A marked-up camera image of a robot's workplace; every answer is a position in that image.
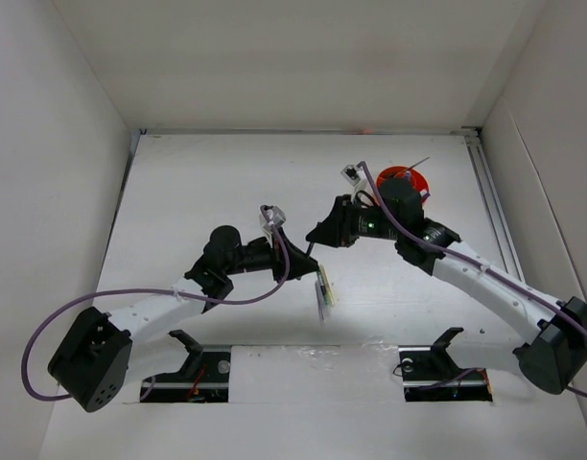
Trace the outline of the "yellow highlighter pen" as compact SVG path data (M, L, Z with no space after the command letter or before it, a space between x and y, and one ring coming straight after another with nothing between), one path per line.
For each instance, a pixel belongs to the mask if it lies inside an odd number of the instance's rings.
M334 297L333 291L331 289L331 284L330 284L328 277L327 277L327 272L322 264L319 266L319 270L322 272L322 276L323 276L323 279L324 279L324 282L325 282L325 285L327 288L327 292L329 295L329 299L330 299L329 306L334 307L335 306L335 297Z

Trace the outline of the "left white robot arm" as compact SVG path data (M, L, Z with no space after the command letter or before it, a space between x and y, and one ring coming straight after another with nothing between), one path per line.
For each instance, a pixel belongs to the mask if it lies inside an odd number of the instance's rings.
M234 275L268 270L281 282L318 269L318 262L293 245L283 230L242 243L235 227L220 226L171 293L110 312L83 310L48 372L88 413L104 408L134 381L159 375L192 380L201 371L203 348L178 323L219 305L233 290Z

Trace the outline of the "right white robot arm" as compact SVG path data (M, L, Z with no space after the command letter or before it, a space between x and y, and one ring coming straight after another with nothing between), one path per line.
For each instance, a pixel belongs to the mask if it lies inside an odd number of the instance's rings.
M508 359L537 388L554 395L571 390L587 362L587 304L539 292L487 262L453 230L427 218L421 194L404 178L375 190L375 205L339 195L309 243L349 247L359 238L392 241L401 258L465 292L523 340Z

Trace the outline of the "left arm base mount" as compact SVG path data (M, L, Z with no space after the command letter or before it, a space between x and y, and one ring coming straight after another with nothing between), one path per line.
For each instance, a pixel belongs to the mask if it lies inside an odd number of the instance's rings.
M163 351L174 360L173 372L153 373L141 383L141 403L227 403L232 347L202 346L183 330L168 332Z

